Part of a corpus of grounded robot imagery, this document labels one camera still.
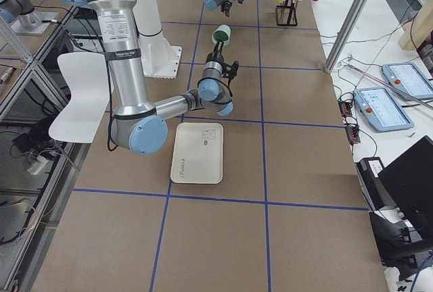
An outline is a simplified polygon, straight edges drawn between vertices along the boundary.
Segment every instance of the white tray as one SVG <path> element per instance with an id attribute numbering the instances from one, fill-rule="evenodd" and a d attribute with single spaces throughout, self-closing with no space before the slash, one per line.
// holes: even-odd
<path id="1" fill-rule="evenodd" d="M 217 184 L 223 179 L 223 127 L 217 123 L 180 123 L 176 129 L 171 180 Z"/>

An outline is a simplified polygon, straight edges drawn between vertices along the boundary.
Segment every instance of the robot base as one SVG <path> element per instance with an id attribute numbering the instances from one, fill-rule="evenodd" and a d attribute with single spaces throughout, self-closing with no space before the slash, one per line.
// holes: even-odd
<path id="1" fill-rule="evenodd" d="M 181 61 L 182 47 L 172 47 L 163 37 L 156 39 L 140 36 L 141 61 L 146 77 L 176 78 Z"/>
<path id="2" fill-rule="evenodd" d="M 40 17 L 41 20 L 54 20 L 59 15 L 58 13 L 45 13 L 45 12 L 37 12 L 38 17 Z M 12 30 L 19 35 L 42 35 L 51 25 L 51 23 L 42 23 L 42 25 L 32 29 L 28 30 L 24 27 L 22 27 L 19 20 L 16 20 L 12 24 Z"/>

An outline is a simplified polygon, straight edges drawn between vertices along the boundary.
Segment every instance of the white table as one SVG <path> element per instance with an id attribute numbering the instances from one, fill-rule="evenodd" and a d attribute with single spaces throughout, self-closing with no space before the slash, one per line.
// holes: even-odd
<path id="1" fill-rule="evenodd" d="M 334 36 L 340 31 L 341 25 L 349 11 L 353 0 L 318 0 L 312 1 L 313 11 L 316 17 L 319 32 L 323 36 Z M 385 0 L 368 0 L 364 7 L 348 41 L 364 41 L 368 39 L 377 39 L 385 34 L 390 34 L 398 26 L 398 20 L 395 18 L 392 10 Z M 403 51 L 399 45 L 398 40 L 403 34 L 403 29 L 398 29 L 391 37 L 388 44 L 379 54 L 377 59 L 376 55 L 380 49 L 385 45 L 389 36 L 385 36 L 379 41 L 370 41 L 364 43 L 349 43 L 344 47 L 338 61 L 353 55 L 353 57 L 366 64 L 391 64 L 397 62 L 409 61 L 417 54 L 415 51 Z M 332 45 L 326 43 L 333 43 L 335 38 L 329 39 L 322 37 L 323 49 L 326 56 L 331 51 Z M 351 64 L 357 66 L 362 70 L 368 72 L 378 78 L 386 80 L 378 66 L 364 66 L 351 61 Z M 430 78 L 427 68 L 424 66 L 420 58 L 413 61 L 421 71 Z M 355 84 L 361 79 L 361 75 L 351 70 L 342 69 L 340 76 Z M 337 72 L 332 72 L 334 84 L 339 86 L 343 93 L 353 91 L 354 86 L 348 82 L 338 78 Z M 378 87 L 378 84 L 368 78 L 364 78 L 358 88 Z M 400 101 L 402 105 L 409 105 L 412 102 Z M 433 111 L 421 106 L 406 108 L 405 111 L 415 123 L 415 127 L 409 130 L 400 130 L 394 132 L 377 133 L 372 127 L 368 125 L 366 119 L 357 112 L 357 119 L 360 129 L 369 133 L 376 143 L 378 144 L 378 152 L 376 153 L 387 166 L 391 161 L 396 159 L 402 152 L 406 151 L 410 146 L 416 143 L 424 135 L 429 135 L 433 138 Z M 360 133 L 361 144 L 355 145 L 353 149 L 353 159 L 355 162 L 364 157 L 371 157 L 375 151 L 373 141 L 363 133 Z"/>

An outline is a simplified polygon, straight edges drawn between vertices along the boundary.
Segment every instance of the white connector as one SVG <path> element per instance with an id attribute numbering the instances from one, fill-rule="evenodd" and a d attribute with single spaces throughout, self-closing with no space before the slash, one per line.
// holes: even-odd
<path id="1" fill-rule="evenodd" d="M 26 170 L 31 175 L 37 175 L 48 164 L 48 159 L 38 155 L 32 165 Z"/>

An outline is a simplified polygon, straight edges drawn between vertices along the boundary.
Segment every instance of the computer screen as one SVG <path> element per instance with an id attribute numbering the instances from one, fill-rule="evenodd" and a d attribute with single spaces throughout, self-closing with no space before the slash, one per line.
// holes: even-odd
<path id="1" fill-rule="evenodd" d="M 424 136 L 386 166 L 379 179 L 423 239 L 433 238 L 433 141 Z"/>

